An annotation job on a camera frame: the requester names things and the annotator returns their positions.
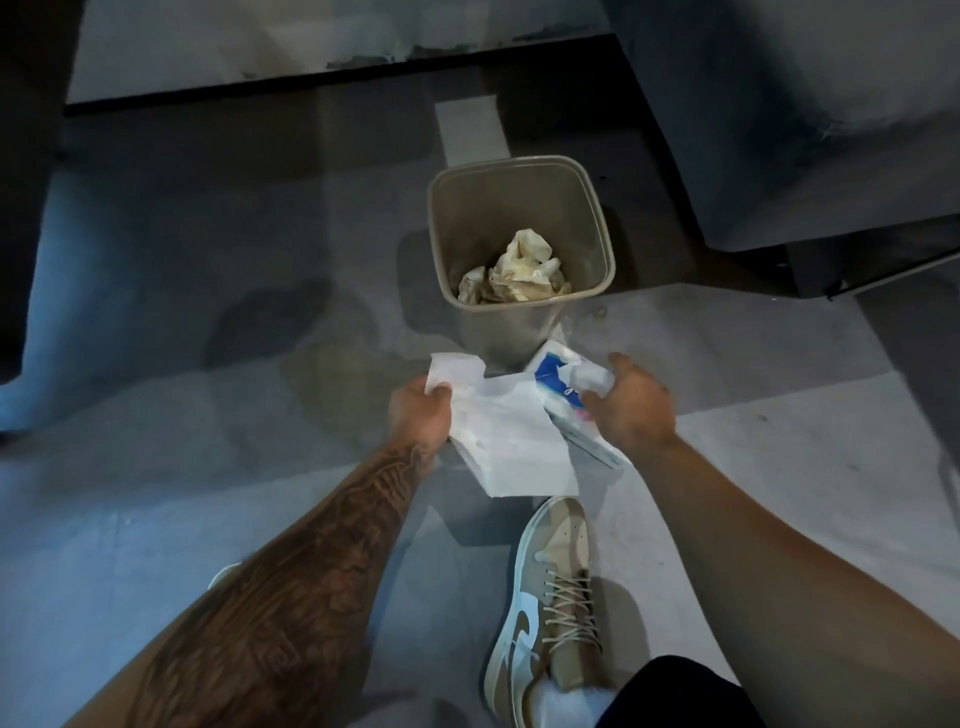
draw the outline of gray trash can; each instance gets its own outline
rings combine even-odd
[[[603,293],[616,266],[587,171],[568,157],[521,157],[443,170],[430,184],[430,242],[440,288],[458,309],[464,346],[495,371],[518,371],[564,306]],[[464,273],[492,266],[516,231],[532,228],[563,262],[573,293],[546,301],[460,303]]]

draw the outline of hand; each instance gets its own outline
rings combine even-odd
[[[607,396],[590,391],[580,395],[604,439],[631,455],[654,454],[674,442],[677,416],[667,388],[629,356],[612,353],[610,363],[616,383]]]
[[[430,463],[450,434],[453,391],[441,384],[427,395],[423,393],[425,386],[426,375],[394,390],[390,397],[390,440],[404,447],[422,447]]]

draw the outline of tattoo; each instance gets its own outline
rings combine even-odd
[[[380,451],[207,594],[148,664],[128,728],[323,725],[423,463]]]

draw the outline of concrete floor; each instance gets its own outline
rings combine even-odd
[[[378,442],[390,389],[460,348],[426,186],[507,153],[579,159],[617,235],[614,292],[568,310],[570,343],[634,355],[725,473],[960,634],[958,476],[859,303],[758,293],[698,249],[636,99],[561,113],[596,91],[543,53],[68,122],[25,373],[0,389],[0,428],[29,433],[0,452],[0,724],[68,718]],[[617,678],[667,653],[730,676],[642,481],[572,454]],[[492,724],[479,674],[533,508],[443,452],[379,593],[358,724]]]

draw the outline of white sock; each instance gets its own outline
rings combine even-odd
[[[605,688],[561,692],[544,675],[530,689],[533,728],[593,728],[615,697],[616,691]]]

